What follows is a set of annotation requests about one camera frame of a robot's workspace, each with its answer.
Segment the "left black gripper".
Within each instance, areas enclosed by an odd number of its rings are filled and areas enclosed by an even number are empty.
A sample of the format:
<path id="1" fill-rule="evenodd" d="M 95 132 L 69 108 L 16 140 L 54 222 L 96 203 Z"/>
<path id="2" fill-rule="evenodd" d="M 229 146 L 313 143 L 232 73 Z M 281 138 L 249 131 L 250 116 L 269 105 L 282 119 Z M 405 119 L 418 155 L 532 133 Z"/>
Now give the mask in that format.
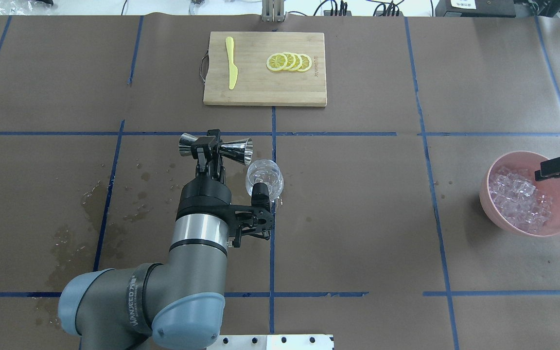
<path id="1" fill-rule="evenodd" d="M 192 144 L 192 157 L 196 159 L 196 177 L 183 188 L 177 209 L 177 220 L 194 213 L 215 216 L 231 224 L 228 206 L 232 192 L 226 185 L 224 159 L 219 153 L 222 142 L 220 129 L 209 129 L 207 137 Z"/>

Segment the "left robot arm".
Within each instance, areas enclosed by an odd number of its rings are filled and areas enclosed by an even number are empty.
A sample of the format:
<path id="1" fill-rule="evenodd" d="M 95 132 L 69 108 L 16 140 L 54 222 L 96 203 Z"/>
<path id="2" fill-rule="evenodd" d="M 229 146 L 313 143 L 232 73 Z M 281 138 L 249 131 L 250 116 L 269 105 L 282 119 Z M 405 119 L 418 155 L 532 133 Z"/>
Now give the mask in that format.
<path id="1" fill-rule="evenodd" d="M 234 229 L 220 130 L 183 134 L 178 150 L 196 161 L 181 192 L 166 263 L 104 269 L 73 278 L 58 304 L 62 329 L 83 350 L 202 350 L 220 336 L 228 241 Z"/>

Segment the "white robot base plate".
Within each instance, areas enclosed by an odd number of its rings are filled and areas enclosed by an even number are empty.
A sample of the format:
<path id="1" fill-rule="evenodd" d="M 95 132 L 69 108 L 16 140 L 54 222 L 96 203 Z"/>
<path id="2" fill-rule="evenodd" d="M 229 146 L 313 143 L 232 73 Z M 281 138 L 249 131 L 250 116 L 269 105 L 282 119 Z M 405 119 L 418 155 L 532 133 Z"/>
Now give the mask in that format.
<path id="1" fill-rule="evenodd" d="M 249 334 L 220 336 L 208 350 L 333 350 L 328 334 Z"/>

